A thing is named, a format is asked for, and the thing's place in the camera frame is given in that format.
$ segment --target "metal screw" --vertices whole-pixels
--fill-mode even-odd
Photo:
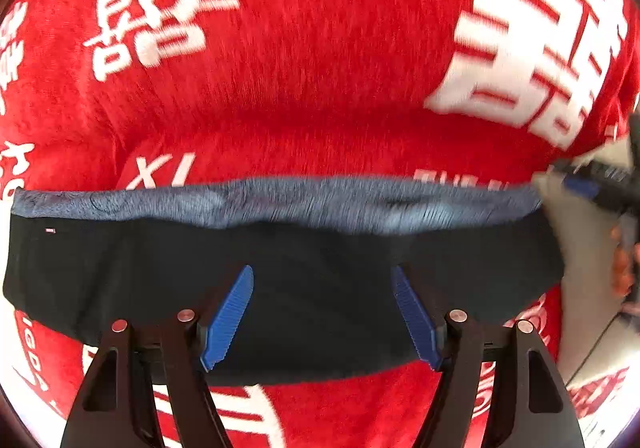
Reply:
[[[178,313],[178,321],[187,323],[193,320],[195,316],[196,316],[196,313],[194,313],[193,310],[183,309]]]
[[[128,324],[126,320],[116,320],[111,324],[111,330],[115,333],[121,333],[124,329],[127,328],[127,325]]]
[[[533,332],[533,324],[528,320],[520,320],[518,322],[518,329],[520,329],[525,334],[531,334]]]
[[[453,311],[451,311],[449,313],[449,317],[457,323],[462,323],[462,322],[466,322],[466,319],[468,318],[468,316],[466,315],[466,313],[460,309],[454,309]]]

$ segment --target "black cloth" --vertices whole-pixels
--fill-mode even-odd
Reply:
[[[253,297],[209,383],[318,381],[416,358],[391,291],[399,262],[428,279],[446,308],[495,324],[564,271],[542,210],[507,224],[395,237],[12,215],[4,294],[31,319],[95,346],[115,319],[160,322],[199,304],[229,266],[249,264]]]

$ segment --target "red fabric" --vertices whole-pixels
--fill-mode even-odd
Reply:
[[[223,9],[193,11],[188,0],[151,0],[174,10],[158,27],[141,7],[148,0],[130,0],[107,17],[109,27],[125,9],[147,22],[104,43],[90,42],[101,32],[97,0],[17,1],[14,34],[0,45],[3,199],[20,185],[125,189],[264,175],[499,188],[623,134],[639,89],[630,0],[215,0]],[[556,25],[564,28],[557,34]],[[174,38],[154,53],[149,42],[162,30],[187,26],[193,41]],[[100,78],[97,49],[118,45],[130,64]],[[600,74],[601,86],[572,84]],[[438,104],[469,77],[476,82],[461,100],[477,105]],[[582,108],[563,115],[574,95]],[[497,116],[496,107],[508,111]],[[559,289],[527,316],[557,355]],[[24,319],[16,313],[42,380],[34,391],[66,417],[90,354]],[[479,446],[491,378],[487,366],[470,447]],[[236,446],[407,447],[436,383],[425,365],[411,364],[347,381],[215,392]],[[164,433],[175,440],[157,396]]]

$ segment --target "blue rubber tip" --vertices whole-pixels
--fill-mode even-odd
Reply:
[[[594,181],[588,181],[572,175],[567,175],[562,181],[562,185],[578,194],[581,197],[585,197],[589,200],[593,199],[600,192],[599,184]]]
[[[200,362],[207,372],[225,359],[253,292],[254,270],[244,266],[207,329],[205,347],[200,355]]]
[[[433,370],[439,370],[442,356],[438,352],[436,331],[429,315],[411,288],[402,268],[395,267],[391,278],[396,302],[418,357],[427,362]]]

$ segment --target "beige fabric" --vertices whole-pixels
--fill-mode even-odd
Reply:
[[[596,157],[628,167],[628,141],[605,145],[580,161]],[[617,216],[564,190],[557,174],[536,174],[548,217],[566,263],[562,280],[562,339],[558,369],[565,383],[581,386],[620,368],[640,352],[640,336],[617,320],[587,358],[598,337],[620,309],[621,300],[610,290],[610,266],[615,243],[610,230]]]

